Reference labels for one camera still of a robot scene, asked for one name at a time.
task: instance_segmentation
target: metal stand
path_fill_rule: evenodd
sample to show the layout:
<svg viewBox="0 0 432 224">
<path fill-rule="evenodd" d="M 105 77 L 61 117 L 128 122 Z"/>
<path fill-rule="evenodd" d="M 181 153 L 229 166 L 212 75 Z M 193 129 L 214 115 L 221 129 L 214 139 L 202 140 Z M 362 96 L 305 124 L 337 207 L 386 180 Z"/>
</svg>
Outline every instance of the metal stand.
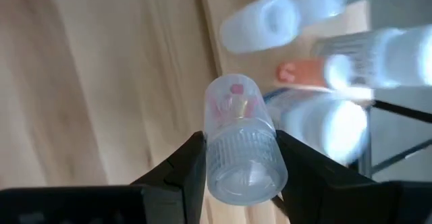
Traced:
<svg viewBox="0 0 432 224">
<path fill-rule="evenodd" d="M 422 111 L 417 111 L 414 109 L 409 109 L 406 107 L 393 105 L 391 103 L 386 103 L 383 101 L 375 101 L 375 104 L 372 105 L 367 109 L 368 115 L 369 115 L 369 121 L 371 116 L 371 108 L 374 107 L 376 109 L 381 109 L 387 112 L 396 113 L 398 115 L 409 117 L 411 119 L 417 119 L 419 121 L 423 121 L 425 123 L 432 123 L 432 114 L 425 113 Z M 392 156 L 388 158 L 387 160 L 384 160 L 375 166 L 372 166 L 372 142 L 371 142 L 371 133 L 368 133 L 368 144 L 367 149 L 365 150 L 363 156 L 357 160 L 357 163 L 355 163 L 352 168 L 355 168 L 358 170 L 360 174 L 363 176 L 372 178 L 372 175 L 386 169 L 390 166 L 392 166 L 395 163 L 398 163 L 400 161 L 403 161 L 404 159 L 407 159 L 408 157 L 411 157 L 412 155 L 415 155 L 416 153 L 419 153 L 420 151 L 430 147 L 432 145 L 432 139 L 427 140 L 421 144 L 418 144 L 416 146 L 413 146 L 412 148 L 409 148 L 408 150 L 405 150 L 404 152 L 401 152 L 400 154 L 397 154 L 395 156 Z"/>
</svg>

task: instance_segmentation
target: wooden surface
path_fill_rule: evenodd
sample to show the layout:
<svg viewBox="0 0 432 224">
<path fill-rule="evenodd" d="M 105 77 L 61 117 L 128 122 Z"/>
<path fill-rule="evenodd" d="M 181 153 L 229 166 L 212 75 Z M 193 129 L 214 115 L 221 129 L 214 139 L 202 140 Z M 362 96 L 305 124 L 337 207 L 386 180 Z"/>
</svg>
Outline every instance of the wooden surface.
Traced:
<svg viewBox="0 0 432 224">
<path fill-rule="evenodd" d="M 215 77 L 200 0 L 0 0 L 0 188 L 130 183 L 203 128 Z"/>
<path fill-rule="evenodd" d="M 307 27 L 292 43 L 277 49 L 234 55 L 219 40 L 219 28 L 224 19 L 254 0 L 203 0 L 217 70 L 219 74 L 241 73 L 251 77 L 262 93 L 275 87 L 275 69 L 281 62 L 308 57 L 317 38 L 368 30 L 369 13 L 366 2 L 351 5 L 344 14 L 321 24 Z"/>
</svg>

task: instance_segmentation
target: black holder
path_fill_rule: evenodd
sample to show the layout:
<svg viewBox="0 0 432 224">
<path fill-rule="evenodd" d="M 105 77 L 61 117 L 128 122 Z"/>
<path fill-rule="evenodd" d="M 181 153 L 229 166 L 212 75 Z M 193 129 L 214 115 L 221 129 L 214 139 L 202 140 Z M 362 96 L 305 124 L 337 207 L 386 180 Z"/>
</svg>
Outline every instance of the black holder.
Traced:
<svg viewBox="0 0 432 224">
<path fill-rule="evenodd" d="M 425 223 L 432 183 L 375 183 L 283 131 L 288 170 L 275 201 L 300 223 Z M 16 188 L 0 192 L 0 223 L 199 223 L 206 142 L 197 132 L 130 186 Z"/>
</svg>

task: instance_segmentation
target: plastic vial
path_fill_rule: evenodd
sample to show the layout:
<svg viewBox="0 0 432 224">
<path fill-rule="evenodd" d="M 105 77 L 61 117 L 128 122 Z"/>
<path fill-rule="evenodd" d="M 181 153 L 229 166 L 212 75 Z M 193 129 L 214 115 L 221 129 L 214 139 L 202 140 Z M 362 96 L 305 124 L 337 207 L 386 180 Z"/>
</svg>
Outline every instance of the plastic vial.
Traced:
<svg viewBox="0 0 432 224">
<path fill-rule="evenodd" d="M 288 172 L 258 86 L 243 75 L 222 76 L 207 88 L 205 103 L 210 193 L 242 206 L 276 196 Z"/>
<path fill-rule="evenodd" d="M 280 90 L 267 99 L 275 127 L 341 164 L 365 148 L 367 113 L 340 97 L 311 90 Z"/>
<path fill-rule="evenodd" d="M 249 53 L 292 42 L 303 26 L 342 13 L 346 0 L 257 0 L 221 25 L 222 44 L 232 53 Z"/>
<path fill-rule="evenodd" d="M 344 54 L 354 62 L 353 84 L 370 88 L 432 85 L 432 26 L 386 28 L 320 40 L 316 56 Z"/>
</svg>

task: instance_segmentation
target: label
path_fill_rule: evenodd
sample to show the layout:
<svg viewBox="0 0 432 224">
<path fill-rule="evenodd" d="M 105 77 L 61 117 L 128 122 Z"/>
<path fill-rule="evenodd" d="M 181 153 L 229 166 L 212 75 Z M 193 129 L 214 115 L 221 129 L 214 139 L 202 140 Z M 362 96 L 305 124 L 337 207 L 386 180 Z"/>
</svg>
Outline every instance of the label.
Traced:
<svg viewBox="0 0 432 224">
<path fill-rule="evenodd" d="M 329 85 L 324 76 L 326 62 L 324 58 L 317 58 L 282 63 L 276 69 L 277 83 L 289 87 L 327 88 Z"/>
<path fill-rule="evenodd" d="M 316 52 L 318 56 L 349 56 L 354 63 L 351 84 L 378 87 L 384 83 L 380 67 L 385 59 L 387 41 L 401 33 L 399 30 L 385 30 L 327 38 L 318 42 Z"/>
</svg>

